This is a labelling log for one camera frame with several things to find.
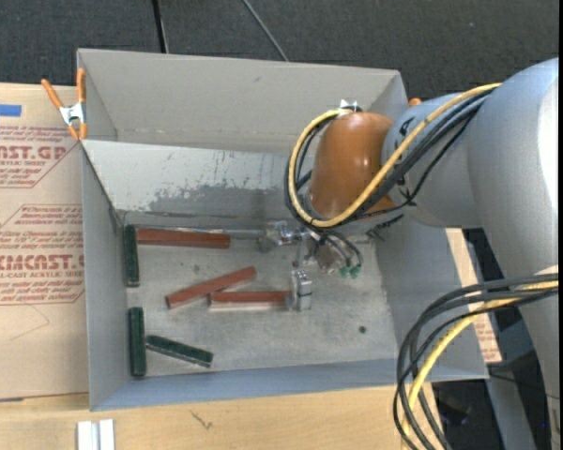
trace metal bracket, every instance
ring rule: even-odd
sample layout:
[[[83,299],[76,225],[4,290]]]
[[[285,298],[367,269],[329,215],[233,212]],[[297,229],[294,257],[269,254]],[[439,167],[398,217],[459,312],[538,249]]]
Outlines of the metal bracket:
[[[308,310],[312,305],[312,280],[304,270],[292,271],[292,296],[298,311]]]
[[[65,122],[69,125],[73,124],[73,120],[79,119],[80,122],[85,123],[85,103],[78,101],[71,107],[60,107],[58,109],[63,116]]]

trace black cord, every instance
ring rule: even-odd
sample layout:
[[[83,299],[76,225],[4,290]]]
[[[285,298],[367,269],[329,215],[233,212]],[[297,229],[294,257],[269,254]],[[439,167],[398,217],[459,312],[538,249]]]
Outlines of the black cord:
[[[488,95],[492,91],[493,91],[493,89],[487,90],[483,93],[480,93],[480,94],[475,95],[471,98],[468,98],[467,100],[465,100],[463,102],[460,102],[458,105],[455,105],[455,107],[453,109],[450,109],[439,121],[432,122],[430,124],[430,126],[432,127],[431,130],[429,130],[424,135],[421,142],[419,142],[411,150],[411,152],[409,152],[409,154],[406,157],[404,157],[403,161],[398,166],[396,166],[396,168],[394,169],[392,174],[389,175],[385,179],[385,181],[375,191],[375,193],[363,205],[361,205],[361,207],[356,211],[356,213],[353,216],[351,216],[351,217],[347,218],[345,221],[335,225],[333,228],[336,228],[340,225],[343,225],[345,223],[349,223],[351,221],[355,221],[355,220],[358,220],[358,219],[372,218],[372,217],[377,217],[377,216],[380,216],[380,215],[387,214],[389,212],[395,212],[395,211],[400,210],[400,209],[402,209],[402,208],[404,208],[408,205],[412,205],[415,196],[420,191],[421,186],[423,185],[423,182],[427,179],[427,177],[429,176],[432,169],[435,167],[435,165],[438,163],[438,161],[441,159],[441,157],[443,157],[448,152],[449,148],[454,144],[454,142],[457,140],[458,136],[463,134],[464,130],[467,128],[467,125],[469,124],[469,122],[471,121],[473,116],[477,113],[477,111],[479,110],[479,108],[481,107],[481,105],[483,104],[485,99],[488,97]],[[438,155],[434,158],[434,160],[428,166],[428,168],[424,171],[424,174],[422,175],[421,179],[419,180],[418,184],[416,185],[416,188],[414,189],[413,193],[407,197],[405,202],[403,202],[402,204],[400,204],[396,207],[389,208],[389,209],[386,209],[386,210],[380,210],[380,211],[373,212],[373,213],[370,213],[370,214],[365,213],[369,208],[371,208],[374,204],[376,204],[379,199],[381,199],[385,195],[387,195],[390,192],[390,190],[398,182],[400,182],[401,179],[404,178],[406,173],[423,157],[423,155],[425,155],[430,150],[430,148],[435,146],[440,141],[440,139],[442,139],[445,135],[447,135],[450,131],[455,129],[458,125],[460,125],[463,122],[464,122],[464,124],[463,124],[462,128],[460,128],[459,131],[457,132],[457,134],[449,140],[449,142],[442,148],[442,150],[438,153]],[[314,137],[314,134],[316,134],[319,131],[319,129],[320,128],[318,128],[318,129],[314,128],[312,136],[310,136],[310,138],[306,142],[304,142],[303,145],[306,145],[306,144],[310,145],[311,141],[312,141],[312,137]],[[302,158],[304,158],[305,155],[306,155],[306,152],[303,152]],[[295,178],[296,178],[297,182],[300,184],[301,187],[304,186],[304,184],[310,178],[310,176],[307,177],[307,175],[305,175],[305,177],[306,178],[301,179],[299,177],[299,173],[298,173],[298,175],[295,175]],[[293,210],[293,213],[299,219],[299,221],[302,221],[305,224],[309,225],[309,222],[304,221],[304,219],[295,210]],[[323,232],[326,232],[327,229],[317,229],[317,231],[320,232],[320,233],[323,233]]]
[[[520,298],[520,301],[524,301],[524,300],[526,301],[526,300],[530,300],[530,299],[544,298],[545,296],[548,296],[550,294],[551,290],[494,292],[492,294],[476,295],[476,296],[467,297],[467,298],[463,298],[463,295],[465,295],[467,293],[471,293],[471,292],[481,291],[481,290],[490,291],[492,289],[504,288],[506,286],[511,286],[511,285],[524,285],[524,284],[528,284],[528,283],[539,283],[539,282],[543,282],[543,281],[552,281],[552,280],[555,280],[557,278],[558,278],[558,274],[538,276],[538,277],[529,277],[529,278],[500,279],[500,280],[496,280],[496,281],[493,281],[493,282],[486,282],[486,283],[482,283],[482,284],[471,285],[471,286],[468,286],[468,287],[465,287],[465,288],[461,288],[461,289],[458,289],[456,291],[450,292],[450,293],[440,297],[439,299],[436,299],[432,304],[430,304],[426,308],[426,310],[424,310],[422,315],[419,317],[418,321],[413,325],[413,327],[411,328],[411,330],[409,331],[409,333],[407,334],[406,338],[403,341],[403,345],[401,346],[399,356],[398,356],[398,362],[397,362],[397,364],[398,364],[397,365],[397,379],[399,380],[399,382],[403,382],[404,380],[406,380],[406,378],[408,377],[409,374],[412,374],[414,378],[417,376],[417,374],[418,374],[417,361],[420,359],[420,355],[422,354],[422,352],[414,353],[413,351],[411,352],[412,364],[407,369],[407,371],[401,376],[401,370],[404,367],[404,360],[406,358],[406,349],[407,349],[407,347],[410,347],[411,349],[413,349],[414,345],[415,345],[415,347],[417,347],[418,334],[419,334],[421,328],[423,327],[423,325],[426,322],[428,322],[431,318],[443,313],[444,311],[448,311],[452,308],[456,308],[456,307],[459,307],[459,306],[462,306],[462,305],[467,305],[469,303],[473,303],[473,302],[476,302],[476,301],[492,301],[492,300],[496,300],[496,299],[515,298],[515,297]],[[453,300],[455,298],[460,298],[460,300],[450,302],[450,300]],[[460,318],[464,318],[464,317],[457,317],[456,319],[452,319],[451,321],[442,325],[441,328],[444,328],[450,322],[455,322],[456,320],[459,320]],[[432,340],[437,335],[437,333],[438,333],[438,331],[432,333],[432,335],[430,337],[428,337],[428,340],[426,341],[426,344],[424,344],[423,348],[427,348],[429,346],[429,344],[431,344]],[[406,392],[405,392],[404,388],[401,388],[401,386],[399,386],[399,389],[397,390],[397,395],[395,396],[395,407],[397,406],[396,400],[398,399],[398,397],[401,398],[401,403],[403,404],[403,407],[405,408],[405,413],[410,413],[409,415],[407,415],[407,419],[410,418],[410,417],[413,417],[412,413],[409,412],[409,409],[408,409],[408,401],[407,401]],[[429,411],[429,407],[427,406],[427,400],[425,399],[425,397],[423,397],[423,402],[422,402],[422,405],[425,406],[424,412],[425,412],[426,407]],[[395,408],[395,412],[396,412],[395,420],[397,421],[397,408]],[[437,424],[436,424],[434,417],[432,416],[431,412],[425,412],[425,413],[426,413],[426,418],[430,421],[430,423],[434,422],[434,425],[436,426],[436,429],[434,430],[434,433],[436,433],[436,436],[438,436],[438,433],[441,435],[441,431],[440,431],[439,427],[437,427]],[[425,436],[422,434],[422,432],[420,432],[420,427],[418,426],[416,421],[414,421],[411,424],[411,426],[413,427],[414,431],[416,431],[416,434],[418,434],[418,437],[419,437],[420,440],[421,440],[421,436],[423,437],[423,439],[425,439]],[[445,444],[446,440],[444,439],[444,441],[443,441],[443,439],[444,439],[444,437],[442,436],[438,440],[440,440],[441,443],[446,445]]]
[[[420,428],[420,426],[417,422],[417,418],[415,417],[415,415],[413,414],[413,412],[411,411],[411,409],[408,406],[408,397],[406,396],[406,389],[404,387],[405,383],[406,383],[406,379],[409,377],[409,375],[411,375],[413,369],[417,365],[418,360],[420,360],[421,357],[427,352],[428,348],[434,342],[435,338],[447,326],[449,326],[453,323],[456,323],[459,320],[462,320],[464,318],[468,318],[468,317],[471,317],[471,316],[481,315],[483,313],[489,313],[491,311],[500,311],[500,310],[504,310],[504,309],[507,309],[507,308],[520,307],[522,305],[527,305],[527,304],[532,303],[532,302],[537,302],[537,301],[539,301],[543,298],[546,298],[548,296],[556,294],[557,290],[543,290],[543,291],[535,292],[534,295],[528,295],[531,292],[534,292],[534,291],[523,291],[523,293],[525,293],[527,295],[526,297],[520,297],[520,298],[518,298],[517,301],[505,304],[504,306],[494,307],[494,308],[485,308],[485,309],[482,309],[482,310],[476,310],[476,311],[465,313],[465,314],[460,315],[458,317],[455,317],[453,319],[450,319],[447,322],[444,322],[440,326],[438,326],[430,334],[430,336],[426,339],[424,344],[421,345],[421,347],[419,347],[419,350],[416,354],[416,358],[417,358],[416,361],[412,362],[411,365],[409,366],[409,368],[407,368],[406,371],[399,378],[398,388],[397,388],[396,393],[394,394],[394,400],[393,400],[394,423],[396,424],[396,427],[399,430],[399,432],[401,433],[401,436],[403,437],[405,442],[411,448],[417,449],[417,447],[413,444],[412,440],[403,431],[403,428],[402,428],[402,425],[401,425],[401,422],[400,422],[400,418],[398,416],[398,400],[399,400],[399,398],[401,399],[401,403],[403,404],[403,411],[404,411],[405,417],[406,417],[410,427],[414,430],[414,432],[418,436],[419,440],[421,441],[421,443],[423,443],[423,445],[425,446],[426,449],[434,449],[434,447],[432,446],[430,441],[427,439],[427,437],[421,431],[421,428]]]
[[[157,36],[159,37],[160,52],[169,53],[167,38],[165,37],[165,27],[162,23],[162,17],[160,15],[159,0],[152,0],[152,11],[154,12],[155,24],[157,25]]]
[[[448,152],[448,150],[456,142],[456,140],[465,132],[465,130],[467,129],[467,125],[469,124],[469,122],[471,121],[471,119],[474,116],[475,116],[475,113],[464,114],[464,115],[461,115],[459,117],[459,119],[454,122],[454,126],[452,126],[453,128],[456,127],[457,125],[459,125],[463,120],[465,120],[464,125],[459,129],[459,131],[457,133],[455,133],[450,138],[450,140],[444,145],[442,150],[440,150],[440,152],[438,152],[438,154],[435,156],[434,160],[432,160],[432,162],[430,162],[428,167],[423,172],[423,175],[419,179],[418,183],[415,185],[413,192],[409,194],[409,196],[404,200],[403,203],[401,203],[400,205],[397,205],[395,207],[387,208],[387,209],[384,209],[384,210],[378,210],[377,212],[372,212],[370,214],[360,215],[360,216],[357,216],[357,217],[350,217],[346,221],[346,223],[348,223],[350,221],[360,220],[360,219],[363,219],[363,218],[378,217],[380,215],[396,212],[398,210],[405,208],[406,206],[412,206],[413,201],[415,200],[415,197],[417,197],[417,195],[419,194],[419,191],[421,190],[421,187],[423,186],[423,183],[425,182],[425,180],[428,178],[428,176],[430,175],[430,173],[432,172],[434,167],[437,165],[437,163],[442,159],[442,157]]]
[[[404,366],[404,360],[406,358],[407,345],[412,346],[413,341],[417,342],[420,329],[423,327],[423,325],[427,321],[429,321],[431,318],[433,318],[434,316],[441,313],[441,311],[438,311],[438,310],[441,309],[442,305],[445,305],[450,300],[453,300],[455,298],[461,297],[465,294],[472,293],[472,292],[478,292],[478,291],[482,291],[482,290],[486,290],[486,291],[489,292],[491,290],[498,289],[498,288],[504,288],[504,287],[513,286],[513,285],[524,285],[524,284],[529,284],[529,283],[539,283],[539,282],[542,282],[542,281],[552,281],[552,280],[555,280],[557,278],[558,278],[557,274],[552,274],[552,275],[547,275],[547,276],[530,277],[530,278],[500,279],[500,280],[495,280],[495,281],[492,281],[492,282],[485,282],[485,283],[481,283],[481,284],[470,285],[468,287],[461,288],[461,289],[458,289],[458,290],[453,291],[453,292],[449,292],[446,295],[443,295],[442,297],[436,299],[434,302],[432,302],[423,311],[423,313],[419,317],[418,321],[413,325],[413,327],[411,328],[411,330],[409,331],[409,333],[407,334],[407,336],[405,337],[405,339],[403,341],[403,346],[401,347],[401,351],[399,352],[399,357],[398,357],[398,362],[397,362],[397,364],[398,364],[397,365],[397,379],[399,378],[400,371]],[[513,293],[509,292],[509,293],[507,293],[507,295],[513,296]],[[414,373],[414,377],[415,377],[417,375],[417,368],[416,367],[415,367],[415,371],[413,373]],[[425,400],[425,403],[423,405],[425,407],[427,407],[427,400]],[[429,414],[426,413],[426,417],[434,421],[434,419],[431,416],[431,413],[429,413]]]
[[[364,215],[367,210],[374,206],[382,197],[387,195],[442,137],[457,127],[468,115],[471,114],[473,116],[491,91],[492,90],[488,90],[460,102],[444,114],[440,120],[437,122],[433,121],[421,141],[412,147],[408,155],[403,157],[401,163],[394,168],[394,171],[386,177],[379,188],[355,212],[354,217]]]
[[[273,47],[275,48],[275,50],[280,54],[280,57],[285,60],[286,62],[289,62],[290,59],[288,58],[288,56],[285,54],[285,52],[283,51],[282,47],[280,46],[280,44],[278,43],[278,41],[275,39],[275,37],[273,37],[273,34],[269,31],[269,29],[266,27],[265,23],[261,20],[261,17],[259,17],[258,13],[256,13],[256,11],[254,10],[254,8],[252,8],[251,3],[248,0],[242,0],[242,2],[244,3],[244,5],[246,6],[246,8],[248,9],[248,11],[251,13],[252,17],[256,20],[256,22],[260,25],[261,29],[265,32],[265,35],[267,36],[267,38],[269,39],[269,41],[271,42],[271,44],[273,45]]]
[[[327,234],[329,234],[331,236],[335,236],[338,240],[341,240],[342,242],[344,242],[344,244],[347,245],[353,251],[353,253],[357,256],[358,266],[363,266],[363,255],[354,243],[352,243],[350,240],[348,240],[348,238],[346,238],[344,235],[342,235],[339,232],[331,231],[331,232],[328,232]]]

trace black cable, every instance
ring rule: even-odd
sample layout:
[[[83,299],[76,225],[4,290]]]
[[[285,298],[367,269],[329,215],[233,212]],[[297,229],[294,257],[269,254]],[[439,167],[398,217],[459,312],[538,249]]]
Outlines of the black cable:
[[[448,152],[449,148],[454,144],[457,138],[463,134],[463,132],[467,128],[467,125],[469,124],[471,119],[476,115],[476,113],[479,110],[479,107],[481,107],[486,97],[487,97],[487,93],[483,93],[478,96],[472,97],[472,99],[468,99],[462,102],[455,109],[454,112],[447,114],[436,126],[434,126],[436,130],[433,130],[425,135],[424,139],[420,143],[418,143],[418,145],[416,145],[414,150],[410,152],[406,156],[404,161],[395,168],[394,172],[392,172],[392,174],[386,178],[384,183],[375,191],[372,197],[370,197],[370,199],[368,199],[366,203],[361,205],[360,209],[358,209],[353,216],[351,216],[349,219],[346,220],[346,223],[357,219],[376,217],[390,212],[395,212],[408,205],[411,205],[412,201],[415,199],[416,195],[418,194],[421,185],[427,179],[431,170],[435,167],[435,165],[438,163],[441,157],[443,157]],[[404,178],[406,173],[409,170],[411,170],[411,168],[413,168],[413,166],[415,166],[415,164],[419,160],[421,160],[423,155],[425,155],[425,153],[427,153],[430,150],[430,148],[435,146],[446,134],[448,134],[450,131],[455,129],[463,122],[464,122],[463,126],[449,140],[449,142],[442,148],[442,150],[434,158],[432,163],[427,167],[424,174],[419,179],[416,189],[413,190],[413,193],[411,193],[403,203],[389,209],[380,210],[370,214],[365,214],[365,212],[369,208],[371,208],[373,204],[377,203],[379,199],[383,198],[385,195],[388,195],[388,193],[394,188],[394,186]]]
[[[525,284],[531,284],[531,283],[540,283],[543,281],[552,281],[558,278],[558,274],[551,274],[551,275],[546,275],[546,276],[534,276],[534,277],[528,277],[528,278],[510,278],[510,279],[500,279],[500,280],[494,280],[492,282],[484,282],[484,283],[480,283],[480,284],[476,284],[476,285],[470,285],[468,287],[464,287],[461,289],[458,289],[456,291],[453,292],[449,292],[446,295],[443,295],[442,297],[436,299],[434,302],[432,302],[421,314],[421,316],[419,317],[418,321],[413,325],[413,327],[411,328],[411,330],[408,332],[407,336],[405,337],[404,341],[403,341],[403,345],[401,347],[401,350],[399,352],[399,356],[398,356],[398,361],[397,361],[397,379],[400,376],[400,372],[401,372],[401,368],[404,366],[404,360],[406,358],[406,348],[407,348],[407,344],[412,345],[413,341],[417,341],[418,338],[418,334],[420,329],[423,327],[423,325],[429,321],[431,318],[433,318],[434,316],[438,315],[439,313],[442,313],[442,311],[438,311],[439,309],[441,309],[442,305],[445,305],[446,303],[448,303],[450,300],[461,297],[465,294],[468,293],[472,293],[472,292],[478,292],[478,291],[491,291],[494,289],[498,289],[498,288],[504,288],[504,287],[508,287],[508,286],[514,286],[514,285],[525,285]],[[513,293],[509,292],[506,293],[507,296],[512,297]]]
[[[446,302],[442,306],[435,308],[434,311],[432,311],[430,313],[429,318],[426,319],[426,322],[429,321],[430,319],[434,318],[435,316],[440,315],[441,313],[445,313],[446,311],[449,311],[449,310],[457,308],[457,307],[462,307],[464,305],[469,305],[469,304],[479,303],[479,302],[489,302],[489,301],[495,301],[495,300],[501,300],[501,299],[510,299],[510,298],[521,298],[521,297],[533,298],[533,297],[536,297],[536,296],[543,296],[543,295],[545,295],[545,293],[546,293],[545,290],[541,290],[541,291],[504,291],[504,292],[494,292],[494,293],[488,293],[488,294],[484,294],[484,295],[477,295],[477,296],[471,296],[471,297],[460,297],[459,300]],[[411,343],[410,343],[411,361],[417,360],[416,359],[416,351],[417,351],[418,335],[419,335],[419,331],[417,331],[415,333],[415,335],[413,336],[413,338],[411,338]],[[413,378],[417,377],[417,375],[418,375],[417,365],[412,367],[411,374],[413,375]],[[428,421],[430,422],[430,424],[433,426],[434,433],[436,434],[436,436],[438,436],[438,434],[441,435],[441,430],[437,426],[437,424],[436,424],[436,422],[435,422],[435,420],[432,416],[432,413],[431,413],[431,410],[429,408],[427,399],[425,398],[425,396],[422,393],[420,393],[418,396],[419,396],[419,402],[421,403],[421,406],[423,408],[425,416],[428,419]]]
[[[342,235],[339,232],[331,231],[328,232],[327,234],[335,236],[336,238],[344,242],[351,250],[353,250],[353,253],[357,256],[358,266],[363,266],[363,255],[361,254],[360,250],[357,248],[357,246],[354,243],[352,243],[350,240],[348,240],[348,238],[346,238],[344,235]]]
[[[430,162],[428,167],[423,172],[423,175],[419,179],[418,183],[416,184],[415,188],[413,189],[413,192],[404,200],[403,203],[401,203],[400,205],[397,205],[395,207],[387,208],[387,209],[384,209],[384,210],[378,210],[377,212],[372,212],[370,214],[361,215],[361,216],[358,216],[358,217],[350,217],[349,219],[347,219],[346,223],[348,223],[350,221],[363,219],[363,218],[378,217],[380,215],[396,212],[397,210],[401,210],[402,208],[405,208],[406,206],[413,205],[413,201],[415,200],[415,197],[417,197],[417,195],[418,195],[419,191],[421,190],[421,187],[423,186],[423,183],[425,182],[425,180],[428,178],[428,176],[430,175],[430,173],[432,172],[434,167],[437,165],[437,163],[442,159],[442,157],[448,152],[448,150],[456,142],[456,140],[464,133],[464,131],[467,129],[467,125],[469,124],[469,122],[471,121],[471,119],[474,116],[475,116],[475,114],[471,113],[471,114],[467,114],[463,117],[463,119],[465,120],[464,125],[461,127],[461,129],[459,129],[459,131],[457,133],[455,133],[450,138],[450,140],[444,145],[442,150],[440,150],[440,152],[438,152],[438,154],[436,155],[434,160],[432,160],[432,162]],[[459,119],[459,120],[460,120],[459,122],[455,123],[455,126],[458,125],[459,123],[461,123],[461,119]]]
[[[154,21],[157,25],[157,36],[159,38],[159,47],[161,53],[169,53],[169,47],[167,45],[167,38],[165,37],[165,28],[162,23],[162,17],[160,15],[160,4],[159,0],[152,1],[152,11],[154,12]]]
[[[509,294],[508,297],[505,297],[505,296],[499,297],[497,294],[488,295],[488,296],[491,297],[490,300],[512,298],[513,297],[512,293],[510,293],[510,292],[506,292],[506,293]],[[401,398],[401,403],[403,404],[403,410],[404,410],[405,417],[406,417],[407,421],[409,422],[409,425],[411,426],[411,428],[417,434],[421,443],[423,443],[423,445],[425,446],[426,449],[428,449],[428,448],[434,449],[434,447],[431,445],[431,443],[429,442],[427,437],[421,431],[420,426],[418,425],[418,422],[417,422],[417,418],[415,417],[413,412],[410,410],[410,408],[408,406],[408,397],[406,396],[406,391],[404,389],[406,379],[409,377],[409,375],[411,375],[413,369],[416,367],[417,361],[422,357],[423,354],[425,354],[425,352],[428,350],[429,346],[434,342],[434,339],[438,336],[438,334],[444,328],[446,328],[447,326],[449,326],[449,325],[451,325],[455,322],[458,322],[461,319],[470,317],[470,316],[480,315],[480,314],[483,314],[483,313],[489,313],[491,311],[499,311],[499,310],[503,310],[503,309],[506,309],[506,308],[519,307],[521,305],[526,305],[528,303],[536,302],[538,300],[541,300],[542,298],[546,298],[547,296],[550,296],[552,294],[557,293],[557,291],[556,290],[518,291],[518,294],[519,293],[523,293],[525,296],[518,298],[518,300],[515,301],[515,302],[505,304],[504,306],[501,306],[501,307],[484,308],[482,310],[476,310],[476,311],[468,312],[468,313],[465,313],[465,314],[460,315],[458,317],[455,317],[453,319],[450,319],[447,322],[442,323],[439,327],[437,327],[428,336],[428,338],[426,339],[424,344],[421,345],[421,347],[419,347],[419,350],[416,354],[416,361],[412,362],[411,365],[409,366],[409,368],[407,368],[404,371],[404,373],[400,376],[400,378],[398,379],[398,388],[397,388],[397,391],[394,395],[394,400],[393,400],[394,422],[396,424],[397,429],[401,433],[401,436],[403,437],[405,442],[411,448],[414,448],[414,449],[417,450],[417,447],[413,444],[411,439],[404,433],[400,419],[398,417],[398,399],[399,399],[399,397]]]
[[[266,27],[265,23],[261,20],[261,17],[259,17],[256,11],[254,10],[254,8],[252,8],[251,3],[248,0],[242,0],[242,2],[244,3],[248,11],[251,13],[252,17],[261,26],[261,29],[265,32],[265,35],[267,36],[267,38],[269,38],[269,41],[272,43],[273,47],[275,47],[275,50],[277,50],[277,52],[280,54],[280,57],[286,62],[289,62],[290,59],[282,50],[282,47],[280,46],[278,41],[273,37],[273,34],[269,32],[269,29]]]
[[[334,242],[331,238],[327,238],[327,237],[328,237],[327,234],[323,235],[321,240],[319,240],[318,244],[324,245],[326,242],[329,242],[344,257],[344,264],[346,266],[352,266],[352,261],[350,260],[350,257],[348,257],[348,255],[346,255],[342,246],[338,242]]]
[[[444,113],[444,116],[429,125],[427,133],[423,136],[421,141],[411,148],[408,155],[404,156],[401,163],[399,163],[392,174],[385,178],[385,181],[379,188],[364,202],[361,207],[355,212],[354,217],[363,215],[373,205],[375,205],[382,197],[387,195],[394,186],[404,178],[406,173],[415,166],[415,164],[430,150],[435,144],[444,137],[447,133],[457,127],[464,121],[468,115],[475,114],[479,107],[483,104],[492,90],[488,90],[481,94],[475,95],[471,98],[460,102],[452,109]]]
[[[468,303],[473,303],[475,301],[489,301],[489,300],[496,300],[496,299],[504,299],[504,298],[513,298],[521,295],[522,298],[534,298],[536,295],[544,296],[546,291],[506,291],[506,292],[495,292],[492,294],[486,295],[477,295],[475,297],[468,297],[465,299],[461,299],[459,301],[450,302],[451,299],[455,297],[462,297],[462,295],[477,292],[480,290],[492,290],[495,288],[502,288],[505,286],[510,285],[522,285],[527,283],[539,283],[542,281],[552,281],[558,278],[558,274],[546,275],[546,276],[537,276],[537,277],[529,277],[529,278],[512,278],[512,279],[500,279],[493,282],[486,282],[477,285],[471,285],[462,289],[458,289],[456,291],[450,292],[434,301],[430,304],[426,310],[422,313],[419,317],[418,321],[413,325],[409,333],[407,334],[406,338],[403,341],[403,345],[401,346],[401,350],[398,356],[398,365],[397,365],[397,378],[400,380],[401,369],[404,366],[404,360],[406,358],[406,348],[410,346],[413,348],[414,342],[417,345],[418,334],[423,327],[423,325],[429,321],[431,318],[443,313],[444,311],[448,311],[449,309],[456,308],[458,306],[467,305]],[[407,374],[409,371],[413,374],[414,378],[417,376],[418,368],[417,368],[417,359],[413,352],[411,352],[411,357],[414,362],[411,364],[409,370],[407,370]],[[404,406],[408,406],[406,393],[404,391],[401,392],[401,402]],[[431,413],[426,413],[426,418],[434,421]]]

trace wooden stick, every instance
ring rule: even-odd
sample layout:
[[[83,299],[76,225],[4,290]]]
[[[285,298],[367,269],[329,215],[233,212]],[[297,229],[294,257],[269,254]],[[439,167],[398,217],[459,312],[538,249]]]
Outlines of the wooden stick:
[[[226,233],[186,232],[179,230],[136,230],[138,245],[165,245],[173,247],[229,248],[231,238]]]
[[[209,295],[213,292],[229,289],[243,283],[248,283],[256,278],[256,269],[253,266],[237,270],[222,277],[207,280],[198,285],[193,285],[179,292],[171,293],[165,297],[168,308],[176,308],[185,305],[197,298]]]

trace metal clamp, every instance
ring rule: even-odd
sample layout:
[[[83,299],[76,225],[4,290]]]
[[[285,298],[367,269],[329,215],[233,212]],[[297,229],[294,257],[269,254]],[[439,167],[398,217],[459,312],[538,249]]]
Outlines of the metal clamp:
[[[309,310],[312,306],[312,280],[304,270],[292,271],[292,295],[298,311]]]

